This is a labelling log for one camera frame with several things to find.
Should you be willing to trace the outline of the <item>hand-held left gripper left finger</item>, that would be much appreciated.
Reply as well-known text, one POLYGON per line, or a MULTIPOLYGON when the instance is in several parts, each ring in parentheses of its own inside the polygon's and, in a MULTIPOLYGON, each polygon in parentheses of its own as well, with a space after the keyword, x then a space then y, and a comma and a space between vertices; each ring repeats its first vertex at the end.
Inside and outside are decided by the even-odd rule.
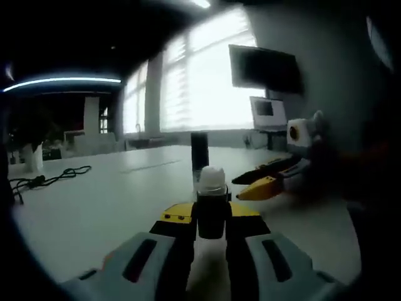
POLYGON ((72 300, 185 300, 194 260, 196 205, 167 208, 148 232, 111 251, 101 269, 64 283, 72 300))

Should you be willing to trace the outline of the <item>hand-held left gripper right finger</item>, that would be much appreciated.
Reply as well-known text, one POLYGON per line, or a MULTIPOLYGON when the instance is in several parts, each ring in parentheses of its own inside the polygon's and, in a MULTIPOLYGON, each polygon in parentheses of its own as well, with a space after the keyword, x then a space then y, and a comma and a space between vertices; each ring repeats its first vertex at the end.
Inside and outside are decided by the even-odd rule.
POLYGON ((343 285, 315 270, 311 257, 261 215, 230 202, 226 260, 233 300, 339 300, 343 285))

